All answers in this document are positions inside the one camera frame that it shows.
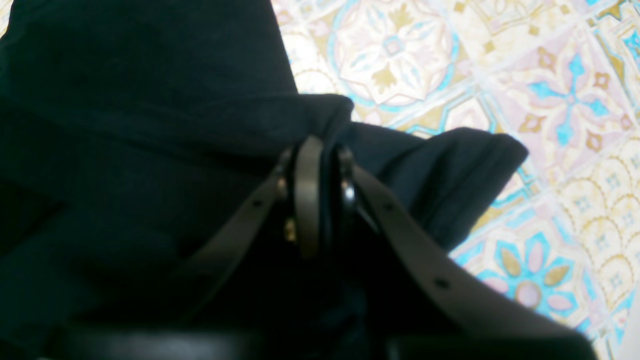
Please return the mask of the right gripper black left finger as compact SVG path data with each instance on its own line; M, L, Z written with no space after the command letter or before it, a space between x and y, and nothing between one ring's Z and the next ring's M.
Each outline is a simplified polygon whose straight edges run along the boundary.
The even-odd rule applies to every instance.
M293 213L303 257L320 251L323 142L288 148L274 171L222 228L176 271L145 289L61 326L51 360L258 360L253 330L192 325L241 266L266 224Z

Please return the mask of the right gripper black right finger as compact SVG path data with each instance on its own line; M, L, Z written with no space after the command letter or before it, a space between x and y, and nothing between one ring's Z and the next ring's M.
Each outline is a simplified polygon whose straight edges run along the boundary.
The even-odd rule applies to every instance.
M579 332L507 299L452 261L381 182L334 151L336 246L362 281L375 360L594 360Z

